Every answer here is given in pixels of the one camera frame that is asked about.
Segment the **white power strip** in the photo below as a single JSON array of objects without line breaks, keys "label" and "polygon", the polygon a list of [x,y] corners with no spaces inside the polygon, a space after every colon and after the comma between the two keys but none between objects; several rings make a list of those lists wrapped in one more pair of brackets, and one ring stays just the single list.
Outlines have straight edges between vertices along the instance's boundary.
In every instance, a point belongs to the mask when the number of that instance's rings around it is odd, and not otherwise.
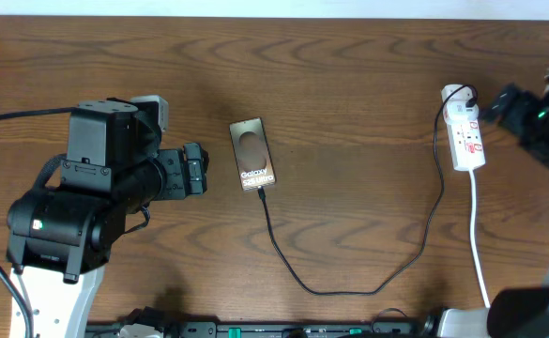
[{"label": "white power strip", "polygon": [[469,172],[482,167],[486,160],[478,120],[476,90],[463,84],[447,84],[441,90],[441,97],[453,169]]}]

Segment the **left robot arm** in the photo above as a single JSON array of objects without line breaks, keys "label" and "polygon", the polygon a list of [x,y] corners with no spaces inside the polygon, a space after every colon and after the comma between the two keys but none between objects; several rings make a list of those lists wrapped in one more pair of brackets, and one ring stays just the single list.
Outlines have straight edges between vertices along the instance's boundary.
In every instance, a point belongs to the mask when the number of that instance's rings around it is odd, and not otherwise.
[{"label": "left robot arm", "polygon": [[12,337],[82,337],[112,245],[154,201],[206,192],[197,143],[163,149],[168,103],[152,95],[70,109],[68,150],[8,211]]}]

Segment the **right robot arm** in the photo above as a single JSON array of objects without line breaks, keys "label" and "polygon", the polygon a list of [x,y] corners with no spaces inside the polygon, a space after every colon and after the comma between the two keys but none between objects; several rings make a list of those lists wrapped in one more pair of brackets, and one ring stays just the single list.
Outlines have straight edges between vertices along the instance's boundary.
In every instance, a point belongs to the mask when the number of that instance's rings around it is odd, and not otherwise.
[{"label": "right robot arm", "polygon": [[[481,122],[495,123],[511,133],[532,158],[549,168],[549,72],[538,97],[515,84],[506,85],[486,108],[478,106],[477,89],[469,84],[448,84],[436,115],[447,126],[453,168],[472,175],[485,164],[480,138]],[[486,290],[476,240],[469,226],[483,307],[447,309],[429,319],[423,332],[431,337],[549,337],[549,270],[540,286],[508,288],[494,299]]]}]

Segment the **Samsung Galaxy smartphone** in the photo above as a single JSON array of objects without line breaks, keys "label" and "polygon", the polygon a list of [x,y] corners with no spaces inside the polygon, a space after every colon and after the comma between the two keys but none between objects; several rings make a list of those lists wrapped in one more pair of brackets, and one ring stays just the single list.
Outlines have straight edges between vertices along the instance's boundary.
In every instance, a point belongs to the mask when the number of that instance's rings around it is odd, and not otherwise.
[{"label": "Samsung Galaxy smartphone", "polygon": [[229,131],[242,190],[274,185],[277,178],[262,118],[232,123]]}]

